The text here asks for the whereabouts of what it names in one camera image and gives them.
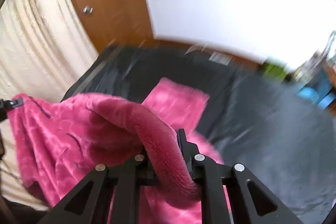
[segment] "beige curtain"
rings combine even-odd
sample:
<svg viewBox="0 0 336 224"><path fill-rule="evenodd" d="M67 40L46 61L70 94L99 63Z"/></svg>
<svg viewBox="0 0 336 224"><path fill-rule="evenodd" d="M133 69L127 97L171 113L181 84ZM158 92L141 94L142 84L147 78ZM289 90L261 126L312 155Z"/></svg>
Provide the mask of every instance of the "beige curtain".
<svg viewBox="0 0 336 224"><path fill-rule="evenodd" d="M0 9L0 98L24 92L58 102L98 54L70 0L6 0ZM2 193L42 208L18 183L15 142L0 124L6 149Z"/></svg>

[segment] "triangular cutout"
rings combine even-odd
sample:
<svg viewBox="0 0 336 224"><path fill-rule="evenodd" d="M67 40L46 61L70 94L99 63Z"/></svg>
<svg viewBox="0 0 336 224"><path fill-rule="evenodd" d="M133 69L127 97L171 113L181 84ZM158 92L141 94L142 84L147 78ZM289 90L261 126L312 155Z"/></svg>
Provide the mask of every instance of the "triangular cutout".
<svg viewBox="0 0 336 224"><path fill-rule="evenodd" d="M250 180L247 183L247 187L259 216L264 216L277 210L277 206L253 181Z"/></svg>
<svg viewBox="0 0 336 224"><path fill-rule="evenodd" d="M89 199L93 187L93 182L89 181L70 202L65 206L64 210L81 215L84 212L85 205Z"/></svg>

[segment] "pink blanket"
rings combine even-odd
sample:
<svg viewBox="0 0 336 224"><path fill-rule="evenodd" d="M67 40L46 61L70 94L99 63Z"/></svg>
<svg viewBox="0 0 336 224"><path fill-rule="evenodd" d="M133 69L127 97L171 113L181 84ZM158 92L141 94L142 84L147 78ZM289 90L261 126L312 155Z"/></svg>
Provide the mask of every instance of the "pink blanket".
<svg viewBox="0 0 336 224"><path fill-rule="evenodd" d="M194 132L208 96L162 79L142 105L110 95L79 94L61 103L22 97L24 105L7 116L16 140L24 187L54 206L95 165L122 164L142 145L159 179L141 190L140 223L201 223L199 187L191 180L176 132L221 162Z"/></svg>

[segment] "silver door handle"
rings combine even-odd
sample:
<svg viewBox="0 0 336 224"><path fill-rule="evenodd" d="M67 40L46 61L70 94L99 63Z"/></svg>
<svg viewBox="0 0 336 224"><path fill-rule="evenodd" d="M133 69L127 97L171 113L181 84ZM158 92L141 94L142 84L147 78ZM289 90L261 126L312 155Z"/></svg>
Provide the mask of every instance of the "silver door handle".
<svg viewBox="0 0 336 224"><path fill-rule="evenodd" d="M84 15L90 15L92 14L92 11L93 11L93 8L90 7L90 6L85 6L84 9L83 9L83 14Z"/></svg>

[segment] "black bed sheet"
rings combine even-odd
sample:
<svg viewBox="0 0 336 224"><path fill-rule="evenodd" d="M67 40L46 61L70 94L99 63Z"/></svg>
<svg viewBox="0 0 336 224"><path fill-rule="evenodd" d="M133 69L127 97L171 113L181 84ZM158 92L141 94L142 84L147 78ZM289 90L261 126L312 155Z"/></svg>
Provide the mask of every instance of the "black bed sheet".
<svg viewBox="0 0 336 224"><path fill-rule="evenodd" d="M68 90L141 103L162 77L210 95L197 131L227 165L246 165L304 223L321 223L336 189L332 116L280 84L170 48L108 47Z"/></svg>

